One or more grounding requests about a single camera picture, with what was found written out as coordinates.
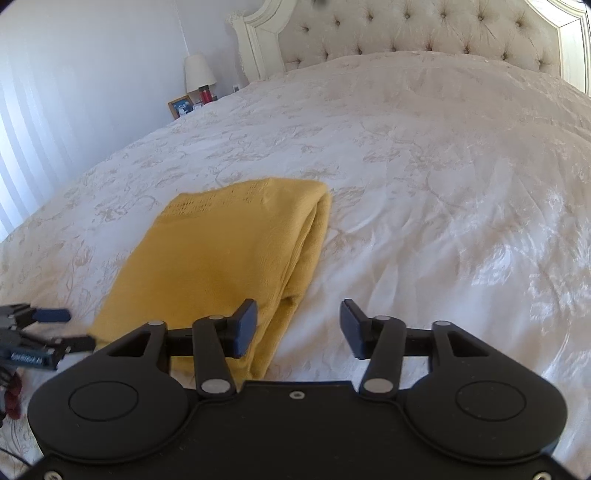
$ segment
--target screw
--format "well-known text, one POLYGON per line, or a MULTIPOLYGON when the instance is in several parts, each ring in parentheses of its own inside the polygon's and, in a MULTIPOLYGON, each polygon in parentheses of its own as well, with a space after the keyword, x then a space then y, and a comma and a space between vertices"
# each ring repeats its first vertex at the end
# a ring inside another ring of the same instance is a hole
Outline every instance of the screw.
POLYGON ((43 480, 63 480, 61 475, 54 471, 45 472, 43 475, 43 480))

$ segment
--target bed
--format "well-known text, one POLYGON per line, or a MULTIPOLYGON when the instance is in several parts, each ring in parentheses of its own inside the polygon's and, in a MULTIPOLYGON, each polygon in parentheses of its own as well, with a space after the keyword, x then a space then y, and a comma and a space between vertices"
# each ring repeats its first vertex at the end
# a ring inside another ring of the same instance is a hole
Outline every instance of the bed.
MULTIPOLYGON (((559 387, 570 416, 555 454, 584 477, 586 13, 558 0, 372 1, 267 0, 234 15, 252 83, 115 153, 30 217, 0 244, 0 303, 66 306, 74 321, 40 331, 81 333, 178 193, 318 179, 334 196, 329 231, 267 378, 359 382, 365 364, 337 321, 344 298, 413 327, 451 320, 559 387)), ((426 370, 406 362, 402 385, 426 370)), ((23 376, 26 405, 49 374, 23 376)), ((26 418, 6 423, 0 446, 39 456, 26 418)))

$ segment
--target lamp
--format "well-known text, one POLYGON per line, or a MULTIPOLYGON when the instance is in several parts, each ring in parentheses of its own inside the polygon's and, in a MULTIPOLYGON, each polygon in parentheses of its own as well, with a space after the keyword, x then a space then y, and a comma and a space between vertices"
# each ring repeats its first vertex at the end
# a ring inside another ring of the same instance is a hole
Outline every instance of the lamp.
POLYGON ((209 86, 216 83, 216 78, 203 53, 199 52, 185 59, 185 80, 187 82, 187 93, 199 90, 203 103, 212 101, 212 93, 209 86))

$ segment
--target circular cover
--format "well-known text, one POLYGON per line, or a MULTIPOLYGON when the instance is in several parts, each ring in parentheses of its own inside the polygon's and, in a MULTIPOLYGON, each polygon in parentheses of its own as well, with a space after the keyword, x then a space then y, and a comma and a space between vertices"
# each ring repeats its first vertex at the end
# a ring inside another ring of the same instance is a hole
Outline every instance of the circular cover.
POLYGON ((456 402, 467 415, 489 421, 509 420, 525 408, 521 392, 502 382, 470 383, 458 391, 456 402))
POLYGON ((154 449, 182 425, 184 388, 141 358, 81 362, 33 395, 28 419, 43 450, 111 462, 154 449))
POLYGON ((566 404, 551 384, 517 363, 458 359, 419 380, 405 410, 442 449, 478 462, 507 462, 553 449, 566 404))
POLYGON ((85 420, 116 420, 131 413, 138 397, 134 387, 122 382, 93 382, 72 394, 70 408, 85 420))

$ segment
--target black gripper base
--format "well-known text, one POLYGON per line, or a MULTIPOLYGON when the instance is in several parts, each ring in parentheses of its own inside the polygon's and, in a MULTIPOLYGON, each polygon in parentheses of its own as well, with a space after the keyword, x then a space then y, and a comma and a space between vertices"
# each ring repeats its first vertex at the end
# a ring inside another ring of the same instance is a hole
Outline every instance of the black gripper base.
POLYGON ((504 466, 451 458, 416 435, 396 402, 363 398, 350 382, 247 382, 228 400, 198 403, 146 458, 85 466, 48 455, 22 480, 47 471, 80 480, 572 479, 546 455, 504 466))

